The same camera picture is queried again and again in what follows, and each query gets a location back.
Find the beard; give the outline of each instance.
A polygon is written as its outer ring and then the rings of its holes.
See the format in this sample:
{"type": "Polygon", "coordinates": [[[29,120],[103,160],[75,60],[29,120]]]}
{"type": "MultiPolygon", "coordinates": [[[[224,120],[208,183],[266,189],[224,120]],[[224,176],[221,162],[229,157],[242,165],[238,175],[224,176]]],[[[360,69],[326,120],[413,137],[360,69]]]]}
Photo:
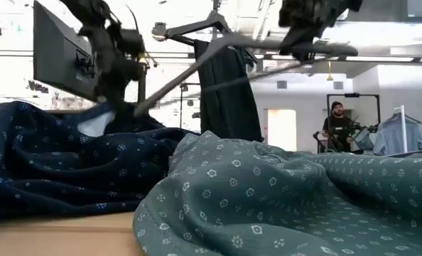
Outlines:
{"type": "Polygon", "coordinates": [[[334,115],[337,117],[341,117],[343,116],[344,112],[343,111],[334,111],[334,115]]]}

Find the clothing rack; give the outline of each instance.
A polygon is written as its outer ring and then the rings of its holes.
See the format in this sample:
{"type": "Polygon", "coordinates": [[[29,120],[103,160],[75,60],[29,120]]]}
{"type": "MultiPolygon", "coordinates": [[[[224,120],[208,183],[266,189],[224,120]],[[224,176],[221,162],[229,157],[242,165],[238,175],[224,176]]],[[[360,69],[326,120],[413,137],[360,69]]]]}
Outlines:
{"type": "Polygon", "coordinates": [[[404,153],[408,152],[407,149],[407,127],[406,127],[406,120],[405,120],[405,107],[401,105],[400,107],[395,107],[394,110],[401,110],[401,121],[402,121],[402,147],[404,153]]]}

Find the hanging dark shirt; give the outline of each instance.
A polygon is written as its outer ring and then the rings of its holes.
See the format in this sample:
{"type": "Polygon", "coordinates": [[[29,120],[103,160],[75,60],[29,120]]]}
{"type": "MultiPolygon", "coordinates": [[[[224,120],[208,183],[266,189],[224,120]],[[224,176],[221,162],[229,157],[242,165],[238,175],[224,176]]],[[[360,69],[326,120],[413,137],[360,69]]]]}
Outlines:
{"type": "Polygon", "coordinates": [[[345,132],[347,128],[352,126],[352,120],[348,117],[336,118],[335,116],[327,117],[323,123],[323,131],[328,130],[328,120],[331,124],[331,132],[337,135],[337,140],[343,145],[344,152],[352,151],[351,145],[347,142],[348,133],[345,132]]]}
{"type": "MultiPolygon", "coordinates": [[[[195,59],[205,53],[208,45],[208,42],[195,40],[195,59]]],[[[226,139],[263,141],[254,94],[245,67],[242,53],[225,48],[198,68],[202,90],[237,78],[246,78],[238,85],[207,92],[200,97],[202,132],[209,130],[226,139]]]]}

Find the navy patterned fabric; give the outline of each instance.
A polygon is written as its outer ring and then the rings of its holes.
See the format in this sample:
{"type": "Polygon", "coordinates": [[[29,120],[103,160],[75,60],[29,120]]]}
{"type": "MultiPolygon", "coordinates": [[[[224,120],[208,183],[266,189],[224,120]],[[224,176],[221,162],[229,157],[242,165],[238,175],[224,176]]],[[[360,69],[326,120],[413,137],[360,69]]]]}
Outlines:
{"type": "Polygon", "coordinates": [[[150,117],[137,133],[88,137],[76,124],[23,102],[0,104],[0,218],[94,215],[135,210],[168,172],[168,157],[188,132],[150,117]]]}
{"type": "MultiPolygon", "coordinates": [[[[160,122],[154,118],[146,115],[143,118],[134,119],[134,105],[126,103],[120,106],[113,122],[105,128],[106,134],[120,133],[120,132],[142,132],[152,129],[165,128],[160,122]]],[[[63,117],[64,122],[71,126],[77,126],[79,123],[93,119],[101,114],[111,112],[113,108],[108,103],[102,103],[92,107],[84,112],[67,114],[63,117]]]]}

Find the computer monitor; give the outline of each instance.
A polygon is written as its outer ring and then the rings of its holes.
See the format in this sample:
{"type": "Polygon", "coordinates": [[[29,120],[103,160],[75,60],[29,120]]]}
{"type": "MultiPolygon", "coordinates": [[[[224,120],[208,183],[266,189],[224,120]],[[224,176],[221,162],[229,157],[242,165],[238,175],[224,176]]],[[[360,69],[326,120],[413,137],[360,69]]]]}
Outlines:
{"type": "Polygon", "coordinates": [[[95,101],[97,73],[90,43],[39,2],[33,8],[34,80],[95,101]]]}

